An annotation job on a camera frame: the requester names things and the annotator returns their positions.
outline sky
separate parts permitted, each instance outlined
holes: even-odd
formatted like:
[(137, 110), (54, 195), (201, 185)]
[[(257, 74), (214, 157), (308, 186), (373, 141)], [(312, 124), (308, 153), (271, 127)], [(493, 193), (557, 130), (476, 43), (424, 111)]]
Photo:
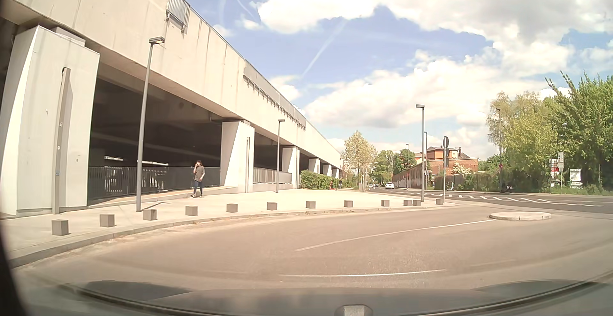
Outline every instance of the sky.
[(486, 159), (498, 92), (613, 74), (613, 0), (187, 1), (339, 151), (420, 152), (419, 103), (428, 146)]

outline building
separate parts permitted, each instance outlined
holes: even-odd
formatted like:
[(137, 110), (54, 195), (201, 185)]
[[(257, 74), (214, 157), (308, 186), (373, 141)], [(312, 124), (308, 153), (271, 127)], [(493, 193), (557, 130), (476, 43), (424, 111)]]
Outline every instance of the building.
[[(444, 170), (443, 155), (444, 155), (444, 148), (442, 147), (432, 147), (431, 146), (426, 149), (426, 158), (427, 158), (426, 164), (429, 163), (430, 171), (432, 171), (431, 174), (433, 176), (438, 176), (443, 173), (443, 170)], [(406, 187), (407, 181), (408, 181), (409, 188), (421, 188), (421, 183), (422, 183), (421, 156), (423, 155), (420, 153), (419, 156), (420, 158), (418, 160), (416, 159), (418, 163), (409, 168), (408, 178), (407, 178), (406, 170), (401, 171), (392, 177), (392, 182), (394, 182), (394, 184), (397, 187)], [(462, 152), (461, 147), (449, 148), (449, 167), (446, 170), (447, 175), (452, 174), (452, 169), (456, 163), (468, 169), (471, 169), (471, 171), (476, 172), (479, 170), (479, 158), (469, 157), (468, 155)]]
[(3, 213), (134, 194), (149, 56), (143, 192), (190, 187), (198, 159), (209, 185), (271, 190), (279, 125), (281, 188), (338, 176), (340, 153), (185, 0), (1, 4)]

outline woman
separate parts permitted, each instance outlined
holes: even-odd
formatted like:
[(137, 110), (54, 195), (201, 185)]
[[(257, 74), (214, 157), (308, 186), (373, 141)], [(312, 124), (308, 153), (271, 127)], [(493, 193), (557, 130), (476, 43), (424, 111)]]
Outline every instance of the woman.
[(192, 194), (192, 198), (196, 197), (196, 187), (200, 187), (200, 197), (204, 197), (204, 195), (202, 195), (202, 178), (204, 178), (204, 166), (202, 166), (202, 162), (200, 160), (197, 160), (194, 167), (194, 193)]

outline crosswalk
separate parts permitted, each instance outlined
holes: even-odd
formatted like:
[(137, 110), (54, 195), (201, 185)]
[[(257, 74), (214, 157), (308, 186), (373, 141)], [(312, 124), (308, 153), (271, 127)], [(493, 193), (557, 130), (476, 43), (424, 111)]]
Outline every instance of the crosswalk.
[[(408, 192), (408, 194), (413, 195), (421, 195), (421, 192)], [(441, 193), (424, 193), (424, 195), (431, 196), (442, 196)], [(477, 199), (472, 195), (462, 195), (462, 194), (445, 194), (445, 196), (450, 198), (460, 198), (460, 199)], [(489, 196), (489, 195), (477, 195), (479, 198), (484, 200), (498, 200), (498, 201), (515, 201), (515, 202), (535, 202), (535, 203), (547, 203), (547, 204), (556, 204), (556, 205), (569, 205), (569, 206), (586, 206), (586, 207), (604, 207), (604, 205), (598, 204), (578, 204), (578, 203), (570, 203), (570, 202), (555, 202), (544, 199), (526, 199), (526, 198), (510, 198), (508, 196)]]

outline asphalt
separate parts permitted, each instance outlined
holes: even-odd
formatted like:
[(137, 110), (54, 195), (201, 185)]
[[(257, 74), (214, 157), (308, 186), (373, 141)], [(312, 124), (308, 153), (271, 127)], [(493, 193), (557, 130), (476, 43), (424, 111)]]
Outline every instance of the asphalt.
[(427, 287), (589, 279), (613, 269), (613, 221), (488, 218), (499, 205), (228, 220), (121, 237), (14, 270), (20, 288), (135, 281), (188, 289)]
[[(372, 193), (388, 193), (406, 195), (407, 198), (418, 198), (420, 190), (371, 188)], [(429, 190), (426, 197), (442, 198), (440, 190)], [(504, 206), (531, 207), (553, 210), (571, 210), (573, 212), (589, 212), (613, 214), (613, 196), (598, 195), (557, 195), (536, 193), (479, 193), (479, 192), (446, 192), (445, 198), (459, 201), (487, 202)]]

